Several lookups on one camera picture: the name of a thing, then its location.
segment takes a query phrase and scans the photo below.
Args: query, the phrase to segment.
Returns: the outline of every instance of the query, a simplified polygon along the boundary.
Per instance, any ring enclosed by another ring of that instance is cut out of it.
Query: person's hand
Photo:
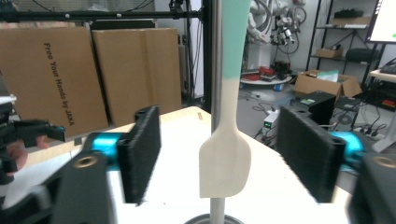
[[[36,138],[37,146],[41,149],[50,147],[50,145],[45,140],[46,140],[46,136],[37,137]],[[23,167],[23,165],[26,163],[28,156],[23,141],[18,140],[8,145],[7,152],[8,155],[16,161],[18,170],[20,170]]]

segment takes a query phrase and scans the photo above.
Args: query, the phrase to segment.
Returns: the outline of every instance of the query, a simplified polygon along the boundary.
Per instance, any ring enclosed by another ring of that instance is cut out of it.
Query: cardboard box
[[[47,119],[66,137],[108,126],[83,27],[0,30],[0,69],[21,119]]]
[[[160,112],[181,108],[176,29],[92,32],[106,101],[117,127],[134,122],[134,112],[159,105]]]
[[[340,95],[353,97],[361,93],[361,85],[353,76],[339,75],[337,82],[317,79],[312,75],[317,75],[319,70],[309,70],[297,76],[294,91],[297,95],[305,95],[313,91],[325,91],[336,95],[337,99]]]
[[[66,21],[20,21],[1,22],[0,29],[25,29],[25,28],[59,28],[76,27],[74,22]]]
[[[333,18],[332,19],[332,25],[339,25],[339,26],[345,26],[345,25],[370,25],[371,23],[371,17],[357,17],[357,18]]]
[[[316,56],[321,58],[337,58],[343,55],[343,49],[317,49]]]

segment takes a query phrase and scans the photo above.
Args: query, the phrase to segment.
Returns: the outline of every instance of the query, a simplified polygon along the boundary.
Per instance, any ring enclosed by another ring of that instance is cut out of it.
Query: spatula head
[[[200,197],[226,198],[246,185],[251,152],[237,130],[217,129],[200,150]]]

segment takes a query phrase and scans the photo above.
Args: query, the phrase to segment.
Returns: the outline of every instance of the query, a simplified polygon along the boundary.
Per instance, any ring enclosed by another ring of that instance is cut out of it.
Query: monitor
[[[396,44],[395,0],[377,0],[366,36],[368,43]]]

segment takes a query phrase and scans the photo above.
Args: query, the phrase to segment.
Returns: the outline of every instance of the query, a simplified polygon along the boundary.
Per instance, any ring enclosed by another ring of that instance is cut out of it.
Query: white surface
[[[185,223],[209,212],[209,200],[199,198],[198,153],[210,135],[210,127],[198,118],[186,117],[162,125],[163,147],[146,202],[136,207],[124,204],[118,172],[108,180],[119,223]],[[343,207],[318,205],[282,158],[272,149],[246,137],[252,152],[246,187],[227,198],[227,215],[247,224],[257,223],[347,223]],[[7,196],[14,201],[42,175],[50,175],[64,164],[64,156],[21,170]]]
[[[372,71],[370,73],[370,76],[376,77],[376,78],[378,78],[380,80],[385,80],[385,81],[389,81],[389,82],[396,82],[396,75],[380,73],[379,70]]]
[[[288,81],[291,80],[291,77],[286,77],[283,80],[279,80],[279,79],[275,79],[271,82],[266,82],[266,81],[261,81],[261,80],[257,80],[257,81],[250,81],[250,80],[246,80],[246,79],[242,79],[241,78],[241,82],[245,83],[245,84],[253,84],[253,85],[276,85],[276,84],[282,84],[282,83],[286,83]]]

